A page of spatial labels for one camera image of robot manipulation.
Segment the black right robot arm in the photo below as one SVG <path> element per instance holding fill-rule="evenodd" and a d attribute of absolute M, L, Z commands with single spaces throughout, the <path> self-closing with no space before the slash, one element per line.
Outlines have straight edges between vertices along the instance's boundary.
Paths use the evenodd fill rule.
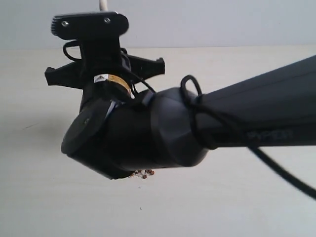
<path fill-rule="evenodd" d="M 122 49 L 49 67 L 50 86 L 83 92 L 78 116 L 61 145 L 66 156 L 109 178 L 136 170 L 198 165 L 221 147 L 313 146 L 316 143 L 314 56 L 204 94 L 178 87 L 137 92 L 134 85 L 162 75 L 162 58 Z"/>

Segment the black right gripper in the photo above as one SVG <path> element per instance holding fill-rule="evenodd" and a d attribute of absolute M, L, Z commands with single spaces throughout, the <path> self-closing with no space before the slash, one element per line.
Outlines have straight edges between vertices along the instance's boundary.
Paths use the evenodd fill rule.
<path fill-rule="evenodd" d="M 124 48 L 116 51 L 83 50 L 81 58 L 65 55 L 71 63 L 59 68 L 48 67 L 45 78 L 49 86 L 62 86 L 82 91 L 81 103 L 95 101 L 126 104 L 140 97 L 136 84 L 142 83 L 148 91 L 155 90 L 146 82 L 165 73 L 163 58 L 156 60 L 130 55 Z"/>

